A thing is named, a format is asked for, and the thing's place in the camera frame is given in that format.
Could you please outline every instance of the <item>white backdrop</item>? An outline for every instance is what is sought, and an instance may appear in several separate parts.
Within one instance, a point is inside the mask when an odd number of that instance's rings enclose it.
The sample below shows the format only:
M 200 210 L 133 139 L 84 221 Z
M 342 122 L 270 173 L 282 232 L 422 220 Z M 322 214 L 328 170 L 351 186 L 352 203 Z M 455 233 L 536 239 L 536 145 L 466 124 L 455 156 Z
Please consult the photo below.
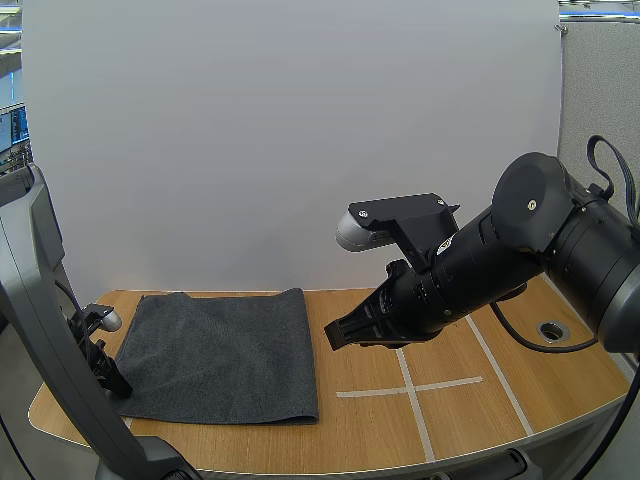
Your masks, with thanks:
M 349 202 L 486 207 L 555 154 L 555 0 L 30 0 L 33 152 L 82 302 L 114 288 L 375 286 Z

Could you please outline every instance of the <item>dark gray cloth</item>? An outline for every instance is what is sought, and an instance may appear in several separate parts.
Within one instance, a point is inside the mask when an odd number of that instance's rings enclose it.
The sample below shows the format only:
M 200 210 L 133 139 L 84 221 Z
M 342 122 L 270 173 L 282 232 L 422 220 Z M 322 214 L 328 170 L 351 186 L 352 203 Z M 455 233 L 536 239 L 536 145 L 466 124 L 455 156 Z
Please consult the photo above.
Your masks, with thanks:
M 274 296 L 144 297 L 116 356 L 133 387 L 120 415 L 168 422 L 315 423 L 318 398 L 300 289 Z

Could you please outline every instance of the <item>robotic arm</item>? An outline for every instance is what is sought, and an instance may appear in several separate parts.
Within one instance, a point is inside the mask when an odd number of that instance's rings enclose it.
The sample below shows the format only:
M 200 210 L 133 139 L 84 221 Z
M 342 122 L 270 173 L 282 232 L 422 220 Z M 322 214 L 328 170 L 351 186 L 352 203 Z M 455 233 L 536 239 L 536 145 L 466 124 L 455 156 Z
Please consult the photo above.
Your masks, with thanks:
M 608 204 L 613 184 L 595 164 L 598 141 L 606 142 L 592 138 L 589 159 L 609 181 L 606 190 L 585 188 L 555 157 L 529 153 L 507 168 L 491 206 L 462 229 L 453 217 L 458 206 L 434 194 L 351 204 L 338 243 L 362 251 L 395 242 L 409 263 L 387 265 L 387 280 L 325 327 L 332 348 L 430 340 L 484 305 L 498 313 L 496 301 L 521 293 L 545 271 L 607 351 L 640 352 L 635 186 L 625 173 L 626 219 Z

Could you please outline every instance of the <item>black cable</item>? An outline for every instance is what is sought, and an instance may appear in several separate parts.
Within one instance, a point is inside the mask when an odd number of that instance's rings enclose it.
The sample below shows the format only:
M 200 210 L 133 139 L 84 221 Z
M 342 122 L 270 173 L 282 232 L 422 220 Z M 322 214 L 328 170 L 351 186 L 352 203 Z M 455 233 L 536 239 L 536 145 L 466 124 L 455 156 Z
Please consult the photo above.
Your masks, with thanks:
M 624 176 L 624 183 L 626 187 L 627 216 L 629 217 L 629 222 L 631 222 L 631 233 L 635 240 L 640 241 L 640 223 L 638 222 L 640 204 L 636 205 L 636 184 L 633 180 L 631 169 L 629 168 L 627 161 L 624 159 L 618 149 L 614 147 L 606 138 L 601 135 L 593 135 L 591 138 L 589 138 L 589 142 L 587 142 L 587 160 L 589 160 L 589 163 L 591 164 L 593 169 L 604 178 L 606 178 L 609 182 L 607 189 L 602 193 L 602 198 L 604 198 L 605 200 L 609 200 L 609 198 L 611 198 L 611 196 L 613 195 L 613 182 L 611 181 L 611 177 L 609 177 L 609 175 L 604 170 L 601 170 L 596 163 L 595 149 L 598 142 L 606 143 L 607 146 L 615 154 L 616 160 L 618 160 L 618 164 L 620 165 L 620 169 L 622 170 L 622 175 Z
M 73 307 L 76 309 L 76 315 L 78 315 L 78 319 L 82 324 L 82 333 L 84 335 L 84 353 L 87 357 L 87 363 L 90 363 L 90 355 L 89 355 L 89 330 L 87 329 L 87 322 L 84 319 L 84 313 L 82 313 L 82 308 L 78 304 L 76 297 L 73 296 L 73 293 L 69 291 L 67 287 L 65 287 L 62 283 L 56 280 L 56 287 L 63 291 L 63 293 L 69 297 L 71 303 L 73 303 Z
M 627 396 L 624 397 L 624 402 L 622 402 L 622 406 L 620 407 L 620 410 L 618 410 L 616 418 L 613 419 L 613 423 L 609 427 L 609 430 L 607 430 L 607 433 L 600 442 L 600 445 L 596 447 L 595 451 L 591 454 L 587 462 L 582 466 L 576 476 L 573 477 L 573 480 L 582 480 L 587 475 L 587 473 L 591 471 L 596 462 L 600 460 L 602 454 L 611 444 L 613 437 L 615 437 L 618 433 L 618 430 L 620 430 L 620 427 L 622 426 L 624 419 L 627 417 L 629 410 L 631 410 L 633 402 L 638 395 L 638 390 L 640 390 L 640 369 L 637 370 L 636 374 L 633 376 L 633 382 L 631 382 L 629 392 L 627 393 Z
M 596 337 L 593 337 L 591 340 L 588 340 L 584 343 L 578 343 L 577 345 L 571 345 L 568 347 L 545 347 L 543 345 L 538 345 L 537 343 L 530 342 L 526 338 L 522 337 L 516 331 L 516 329 L 511 326 L 496 302 L 491 302 L 489 305 L 491 306 L 491 310 L 493 310 L 493 313 L 498 318 L 498 321 L 504 327 L 507 333 L 511 335 L 516 342 L 518 342 L 523 347 L 527 347 L 529 350 L 534 350 L 536 352 L 542 353 L 571 353 L 577 352 L 578 350 L 584 350 L 585 348 L 598 343 L 598 339 Z
M 11 438 L 9 430 L 7 430 L 7 426 L 4 424 L 4 420 L 2 420 L 2 415 L 0 415 L 0 425 L 2 425 L 2 430 L 4 430 L 4 434 L 7 436 L 7 440 L 9 440 L 9 443 L 11 444 L 11 448 L 13 448 L 13 453 L 15 453 L 16 457 L 18 457 L 18 460 L 20 460 L 22 468 L 24 468 L 24 471 L 27 472 L 27 475 L 29 475 L 29 478 L 31 480 L 36 480 L 36 478 L 31 473 L 31 470 L 29 470 L 29 467 L 27 467 L 27 464 L 24 463 L 22 455 L 20 455 L 20 452 L 18 451 L 18 447 L 16 447 L 16 444 L 13 443 L 13 438 Z

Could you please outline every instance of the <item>wooden table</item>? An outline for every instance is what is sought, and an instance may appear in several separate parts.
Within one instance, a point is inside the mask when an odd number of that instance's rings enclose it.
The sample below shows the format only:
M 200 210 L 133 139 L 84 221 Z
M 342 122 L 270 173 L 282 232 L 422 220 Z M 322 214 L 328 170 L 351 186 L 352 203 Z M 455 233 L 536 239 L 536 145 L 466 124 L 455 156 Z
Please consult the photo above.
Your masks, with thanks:
M 140 291 L 113 291 L 123 327 L 96 332 L 115 357 Z M 188 425 L 126 419 L 135 435 L 170 442 L 195 467 L 223 472 L 326 473 L 424 464 L 524 444 L 611 410 L 628 382 L 600 345 L 567 355 L 518 345 L 485 307 L 445 328 L 434 340 L 401 350 L 350 346 L 332 352 L 323 328 L 370 290 L 305 292 L 316 366 L 320 421 L 311 426 Z M 194 297 L 261 293 L 196 292 Z M 571 338 L 591 333 L 542 279 L 503 303 L 527 339 L 541 343 L 536 324 L 560 320 Z M 43 385 L 29 410 L 32 425 L 86 445 Z

